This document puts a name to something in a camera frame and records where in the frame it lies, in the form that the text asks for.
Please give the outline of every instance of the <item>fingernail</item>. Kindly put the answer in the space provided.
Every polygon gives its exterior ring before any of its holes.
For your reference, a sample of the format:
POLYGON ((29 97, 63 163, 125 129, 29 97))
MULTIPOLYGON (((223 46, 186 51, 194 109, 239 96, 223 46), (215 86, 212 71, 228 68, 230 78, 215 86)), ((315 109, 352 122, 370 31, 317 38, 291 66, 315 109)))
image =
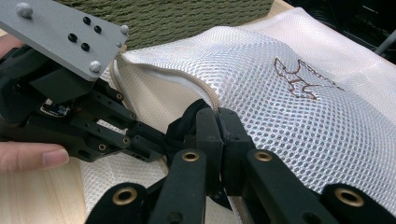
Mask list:
POLYGON ((44 167, 55 167, 67 164, 69 155, 65 149, 59 149, 43 153, 44 167))

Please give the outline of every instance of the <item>finger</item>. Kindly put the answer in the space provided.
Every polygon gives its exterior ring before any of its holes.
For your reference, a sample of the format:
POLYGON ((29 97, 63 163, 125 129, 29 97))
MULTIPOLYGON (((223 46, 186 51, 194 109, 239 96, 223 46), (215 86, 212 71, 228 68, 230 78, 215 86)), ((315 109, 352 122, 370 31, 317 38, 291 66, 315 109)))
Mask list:
POLYGON ((6 55, 13 48, 20 48, 23 43, 12 35, 0 36, 0 58, 6 55))
POLYGON ((0 143, 0 172, 33 171, 69 162, 67 151, 59 145, 43 143, 0 143))

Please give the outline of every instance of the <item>table surface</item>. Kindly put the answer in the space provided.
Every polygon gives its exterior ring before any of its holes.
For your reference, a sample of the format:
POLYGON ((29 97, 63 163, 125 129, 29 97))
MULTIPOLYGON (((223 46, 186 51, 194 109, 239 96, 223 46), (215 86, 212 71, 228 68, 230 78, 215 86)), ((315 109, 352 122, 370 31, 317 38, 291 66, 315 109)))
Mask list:
MULTIPOLYGON (((275 0, 265 17, 291 6, 275 0)), ((79 161, 22 174, 0 174, 1 223, 83 223, 86 219, 79 161)))

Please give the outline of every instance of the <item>gray metal plate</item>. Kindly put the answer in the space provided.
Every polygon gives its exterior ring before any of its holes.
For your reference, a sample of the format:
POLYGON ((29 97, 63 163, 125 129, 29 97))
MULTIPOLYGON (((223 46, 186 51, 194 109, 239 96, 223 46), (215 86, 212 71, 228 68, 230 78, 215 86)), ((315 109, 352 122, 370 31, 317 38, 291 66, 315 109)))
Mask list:
POLYGON ((89 81, 99 78, 119 51, 116 43, 123 44, 128 37, 121 33, 118 25, 51 0, 0 2, 1 29, 89 81), (31 18, 17 14, 16 5, 20 2, 33 8, 31 18), (90 25, 83 22, 84 17, 91 19, 90 25), (93 30, 95 25, 102 28, 101 34, 93 30), (69 41, 69 34, 78 37, 76 43, 69 41), (90 50, 84 51, 82 43, 89 44, 90 50), (101 64, 97 73, 90 71, 92 61, 101 64))

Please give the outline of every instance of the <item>green woven mat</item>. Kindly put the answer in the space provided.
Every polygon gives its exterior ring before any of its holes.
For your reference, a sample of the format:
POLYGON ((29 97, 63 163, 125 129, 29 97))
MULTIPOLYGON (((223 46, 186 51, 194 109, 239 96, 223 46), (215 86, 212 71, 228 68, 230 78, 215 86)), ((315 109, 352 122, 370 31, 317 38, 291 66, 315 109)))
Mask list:
POLYGON ((267 15, 274 0, 56 0, 129 26, 128 49, 169 43, 218 25, 235 26, 267 15))

